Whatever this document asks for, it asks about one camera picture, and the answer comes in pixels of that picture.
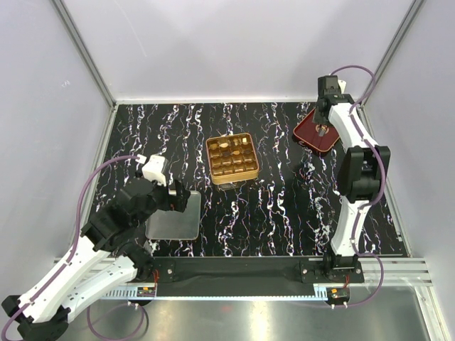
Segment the marble table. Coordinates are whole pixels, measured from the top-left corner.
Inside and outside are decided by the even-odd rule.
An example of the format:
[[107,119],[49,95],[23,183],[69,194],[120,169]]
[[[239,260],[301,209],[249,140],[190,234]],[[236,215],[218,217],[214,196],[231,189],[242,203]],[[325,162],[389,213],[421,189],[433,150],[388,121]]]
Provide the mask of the marble table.
[[[152,240],[151,253],[321,255],[335,232],[341,209],[336,174],[344,152],[340,141],[320,156],[293,140],[293,128],[313,106],[310,102],[120,105],[105,160],[137,153],[163,155],[170,161],[170,184],[173,178],[182,179],[202,195],[199,237],[194,241]],[[254,139],[259,177],[224,191],[210,180],[205,140],[241,132]],[[92,212],[108,202],[136,169],[134,161],[106,168]],[[366,218],[360,250],[406,254],[385,198]]]

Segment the red tray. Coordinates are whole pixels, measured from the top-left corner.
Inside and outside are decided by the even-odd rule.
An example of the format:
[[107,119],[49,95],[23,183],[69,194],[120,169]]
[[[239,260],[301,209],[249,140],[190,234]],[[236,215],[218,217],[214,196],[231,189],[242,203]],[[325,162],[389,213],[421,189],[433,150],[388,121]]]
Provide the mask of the red tray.
[[313,115],[314,109],[294,128],[294,135],[314,151],[326,153],[332,149],[340,136],[334,126],[330,126],[324,136],[319,136],[318,125],[313,123]]

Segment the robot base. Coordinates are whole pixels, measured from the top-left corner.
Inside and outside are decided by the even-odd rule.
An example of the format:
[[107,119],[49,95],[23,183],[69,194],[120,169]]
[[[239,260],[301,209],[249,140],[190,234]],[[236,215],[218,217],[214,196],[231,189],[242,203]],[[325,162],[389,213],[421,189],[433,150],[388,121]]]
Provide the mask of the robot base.
[[[19,295],[8,296],[1,303],[9,317],[13,316],[18,310],[19,297]],[[56,341],[68,328],[68,313],[68,309],[60,306],[52,319],[43,323],[33,323],[33,319],[20,314],[16,319],[16,322],[19,323],[17,330],[25,341]]]
[[326,263],[323,259],[304,260],[300,262],[300,273],[302,283],[339,283],[345,284],[347,276],[349,283],[365,283],[362,265],[359,261],[352,269],[331,269],[326,270]]

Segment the wire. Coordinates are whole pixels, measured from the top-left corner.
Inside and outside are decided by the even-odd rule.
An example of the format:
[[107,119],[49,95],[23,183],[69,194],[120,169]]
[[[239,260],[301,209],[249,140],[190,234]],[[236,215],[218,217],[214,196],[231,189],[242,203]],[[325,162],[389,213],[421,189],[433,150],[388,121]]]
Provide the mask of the wire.
[[346,283],[343,286],[343,289],[347,288],[349,285],[349,275],[346,275]]
[[154,282],[155,282],[155,286],[158,284],[158,280],[159,280],[159,271],[158,269],[154,269],[152,274],[154,275]]
[[85,197],[85,192],[87,192],[88,187],[90,186],[90,183],[92,180],[95,178],[95,176],[105,167],[111,165],[114,162],[118,161],[123,161],[123,160],[129,160],[129,159],[138,159],[137,156],[133,155],[125,155],[125,156],[118,156],[116,158],[112,158],[111,160],[108,160],[104,162],[101,166],[97,167],[92,174],[88,177],[87,181],[85,182],[84,186],[82,187],[82,191],[80,192],[79,195],[79,200],[77,201],[77,211],[76,211],[76,228],[75,228],[75,233],[74,233],[74,238],[73,238],[73,243],[71,246],[70,254],[68,258],[66,259],[66,263],[64,263],[49,279],[48,281],[38,290],[36,291],[35,295],[30,297],[30,302],[24,304],[21,308],[19,308],[12,316],[11,318],[6,322],[5,326],[1,330],[1,340],[2,341],[13,341],[10,340],[6,336],[6,332],[8,329],[11,327],[11,324],[17,317],[24,312],[25,309],[29,307],[30,304],[32,304],[43,292],[45,289],[49,287],[49,285],[54,282],[54,280],[59,277],[59,275],[63,272],[67,264],[70,264],[71,261],[74,258],[74,255],[77,250],[77,243],[79,242],[79,234],[80,234],[80,217],[81,217],[81,211],[82,211],[82,201],[84,200]]
[[[114,307],[113,309],[111,309],[107,313],[105,313],[101,318],[96,320],[95,323],[98,323],[101,319],[105,318],[107,315],[112,313],[114,310],[116,310],[116,309],[118,309],[120,307],[126,306],[126,305],[130,305],[130,303],[123,303],[121,305],[118,305],[117,307]],[[87,324],[88,324],[88,327],[91,330],[91,332],[93,333],[93,335],[98,337],[100,340],[103,340],[103,341],[128,341],[128,340],[132,339],[139,332],[139,330],[142,327],[142,324],[144,323],[144,318],[145,317],[147,317],[147,321],[149,321],[147,312],[145,311],[144,307],[141,307],[139,304],[136,304],[134,306],[141,308],[141,320],[139,321],[139,324],[136,327],[136,329],[130,335],[128,335],[126,337],[123,337],[121,339],[111,339],[111,338],[108,338],[108,337],[105,337],[105,336],[99,334],[95,330],[95,327],[94,327],[95,323],[92,323],[92,321],[90,320],[90,307],[87,308]]]
[[384,163],[382,162],[382,159],[381,159],[378,151],[376,151],[374,145],[369,140],[364,138],[365,136],[363,134],[363,131],[360,128],[357,120],[355,119],[355,115],[352,114],[353,110],[363,100],[367,99],[372,94],[373,90],[376,88],[375,74],[371,70],[367,69],[366,67],[360,66],[360,65],[347,65],[347,66],[343,66],[343,67],[340,67],[340,68],[334,70],[331,73],[331,75],[334,75],[338,71],[341,71],[341,70],[344,70],[344,69],[351,69],[351,68],[363,70],[363,71],[367,72],[371,76],[371,88],[370,88],[370,90],[368,90],[363,96],[361,96],[357,101],[355,101],[353,105],[351,105],[351,107],[349,108],[349,115],[350,115],[350,120],[353,122],[355,130],[359,133],[360,137],[365,142],[365,144],[368,146],[368,148],[371,149],[371,151],[373,152],[373,155],[375,156],[376,160],[378,161],[378,165],[379,165],[379,169],[380,169],[380,173],[381,173],[380,189],[379,189],[378,195],[376,196],[376,198],[374,200],[372,200],[372,201],[368,202],[367,204],[364,204],[364,205],[362,205],[362,206],[360,206],[358,208],[358,212],[357,212],[357,215],[355,216],[355,220],[354,220],[353,232],[352,232],[352,235],[350,236],[351,245],[352,245],[352,247],[354,249],[355,254],[357,254],[359,257],[374,257],[378,261],[379,267],[380,267],[380,280],[379,280],[378,287],[365,300],[363,300],[361,302],[357,302],[357,303],[352,303],[352,304],[349,305],[350,307],[358,307],[358,306],[363,305],[365,303],[368,303],[372,299],[374,299],[374,297],[378,294],[379,290],[381,289],[382,283],[384,282],[384,264],[382,263],[380,257],[378,255],[372,253],[372,252],[371,253],[370,252],[363,253],[363,254],[359,253],[359,251],[357,250],[357,246],[355,245],[355,233],[357,232],[358,222],[359,222],[359,219],[360,219],[360,216],[361,216],[361,211],[365,207],[376,205],[381,200],[382,196],[384,195],[386,174],[385,174]]
[[[97,318],[95,321],[92,321],[92,325],[96,325],[98,324],[98,322],[104,320],[107,316],[109,316],[111,313],[113,313],[114,311],[126,306],[128,303],[122,303],[122,304],[119,304],[119,305],[116,305],[115,307],[109,309],[106,313],[104,313],[103,315],[101,315],[99,318]],[[80,328],[80,329],[76,329],[76,331],[78,332],[82,332],[83,330],[86,330],[88,329],[88,325],[86,327],[83,327],[83,328]]]
[[149,314],[147,313],[147,310],[145,310],[144,307],[142,307],[142,311],[144,312],[145,314],[145,328],[144,328],[144,331],[142,332],[142,334],[140,336],[138,336],[138,339],[141,340],[146,334],[147,332],[149,331],[149,327],[150,327],[150,318],[149,318]]

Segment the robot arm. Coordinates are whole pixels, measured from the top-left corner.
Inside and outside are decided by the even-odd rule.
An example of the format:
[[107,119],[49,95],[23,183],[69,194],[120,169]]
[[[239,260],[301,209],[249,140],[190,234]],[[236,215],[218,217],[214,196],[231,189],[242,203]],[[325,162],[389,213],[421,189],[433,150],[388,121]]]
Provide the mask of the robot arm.
[[343,93],[345,85],[336,76],[318,79],[314,123],[322,125],[320,131],[323,133],[327,126],[334,126],[346,152],[337,176],[338,190],[342,195],[341,213],[336,233],[324,257],[326,273],[341,270],[346,274],[357,266],[353,243],[358,249],[362,226],[370,209],[366,204],[378,195],[383,180],[378,160],[370,148],[376,149],[386,172],[390,150],[378,145],[366,131],[357,110],[351,110],[354,101],[349,94]]
[[[139,245],[129,243],[134,230],[157,210],[183,212],[190,192],[176,180],[176,195],[170,195],[162,156],[145,158],[137,178],[119,189],[115,197],[93,214],[82,228],[72,261],[72,250],[31,290],[22,296],[9,296],[2,307],[9,317],[31,303],[50,278],[52,283],[27,306],[16,322],[25,341],[57,340],[76,316],[114,287],[133,279],[144,280],[152,275],[151,257]],[[114,250],[122,253],[104,271],[80,283],[88,271]]]

